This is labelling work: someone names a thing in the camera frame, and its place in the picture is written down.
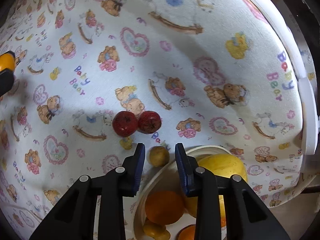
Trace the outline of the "large yellow pomelo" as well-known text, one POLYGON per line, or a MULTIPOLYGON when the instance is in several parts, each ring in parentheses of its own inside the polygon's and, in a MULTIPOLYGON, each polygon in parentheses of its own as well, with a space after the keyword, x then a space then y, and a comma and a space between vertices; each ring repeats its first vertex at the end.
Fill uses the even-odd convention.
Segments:
MULTIPOLYGON (((213 174, 225 178, 230 178, 234 174, 238 174, 248 182, 244 163, 237 157, 230 154, 209 155, 202 159, 197 159, 199 166, 206 168, 213 174)), ((184 205, 188 213, 194 218, 197 217, 197 197, 184 198, 184 205)))

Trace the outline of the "small orange mandarin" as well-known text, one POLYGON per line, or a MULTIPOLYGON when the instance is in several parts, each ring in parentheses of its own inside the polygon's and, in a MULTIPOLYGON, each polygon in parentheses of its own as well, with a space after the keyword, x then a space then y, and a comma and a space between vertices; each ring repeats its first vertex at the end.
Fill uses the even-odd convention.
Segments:
POLYGON ((195 229, 196 229, 195 225, 186 226, 179 232, 177 236, 177 240, 194 240, 195 229))

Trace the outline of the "large orange mandarin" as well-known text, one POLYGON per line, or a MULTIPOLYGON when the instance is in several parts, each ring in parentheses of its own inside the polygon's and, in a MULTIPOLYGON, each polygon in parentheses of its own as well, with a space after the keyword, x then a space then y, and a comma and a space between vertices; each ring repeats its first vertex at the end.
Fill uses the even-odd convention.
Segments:
POLYGON ((145 201, 146 217, 159 225, 176 223, 184 214, 182 197, 174 191, 157 191, 145 201))

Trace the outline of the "red hawthorn fruit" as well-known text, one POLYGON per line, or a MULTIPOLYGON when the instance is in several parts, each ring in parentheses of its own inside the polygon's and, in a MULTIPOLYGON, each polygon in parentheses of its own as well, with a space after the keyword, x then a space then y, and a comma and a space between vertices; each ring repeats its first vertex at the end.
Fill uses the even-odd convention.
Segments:
POLYGON ((121 111, 112 121, 115 133, 120 137, 129 137, 138 129, 138 119, 129 111, 121 111))
POLYGON ((138 118, 138 130, 144 134, 157 132, 161 125, 161 117, 154 111, 144 111, 138 118))

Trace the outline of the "small yellow kumquat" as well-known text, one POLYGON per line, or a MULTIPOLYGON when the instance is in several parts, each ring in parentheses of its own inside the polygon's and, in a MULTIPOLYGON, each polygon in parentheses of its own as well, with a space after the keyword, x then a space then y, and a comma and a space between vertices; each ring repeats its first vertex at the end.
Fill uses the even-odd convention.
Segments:
POLYGON ((0 71, 8 69, 14 72, 16 68, 15 60, 15 53, 10 50, 2 54, 0 56, 0 71))

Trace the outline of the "cream ceramic plate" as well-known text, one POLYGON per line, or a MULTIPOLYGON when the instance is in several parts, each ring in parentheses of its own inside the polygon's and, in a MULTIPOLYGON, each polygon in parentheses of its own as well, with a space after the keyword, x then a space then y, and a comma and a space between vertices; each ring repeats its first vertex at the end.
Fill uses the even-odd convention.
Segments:
MULTIPOLYGON (((210 155, 230 154, 230 152, 220 146, 207 145, 190 148, 186 150, 186 154, 194 157, 196 160, 200 160, 210 155)), ((142 190, 140 190, 131 224, 134 239, 151 239, 151 237, 145 235, 143 231, 143 225, 146 220, 145 201, 150 193, 156 191, 175 191, 176 193, 182 193, 177 166, 174 160, 157 171, 143 186, 142 190)), ((169 231, 171 239, 178 239, 180 231, 188 226, 194 225, 195 222, 196 218, 185 211, 176 223, 167 225, 166 229, 169 231)))

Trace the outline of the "white desk lamp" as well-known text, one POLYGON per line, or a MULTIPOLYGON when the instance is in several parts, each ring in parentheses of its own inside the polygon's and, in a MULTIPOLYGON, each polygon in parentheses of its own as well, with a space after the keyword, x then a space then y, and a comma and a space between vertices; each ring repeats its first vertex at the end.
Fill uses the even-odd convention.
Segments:
POLYGON ((262 13, 282 41, 295 72, 303 111, 302 151, 314 155, 318 144, 319 115, 317 85, 310 81, 307 70, 314 69, 302 24, 295 20, 293 9, 284 0, 249 0, 262 13))

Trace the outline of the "baby bear printed cloth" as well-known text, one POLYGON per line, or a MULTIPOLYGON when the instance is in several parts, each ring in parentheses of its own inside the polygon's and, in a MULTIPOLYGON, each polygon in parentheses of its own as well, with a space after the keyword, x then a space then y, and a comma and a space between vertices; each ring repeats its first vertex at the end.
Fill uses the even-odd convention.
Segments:
POLYGON ((1 26, 9 50, 1 210, 21 239, 82 174, 107 173, 139 142, 224 147, 268 207, 305 186, 297 78, 249 0, 18 0, 1 26), (120 137, 121 111, 154 111, 162 125, 120 137))

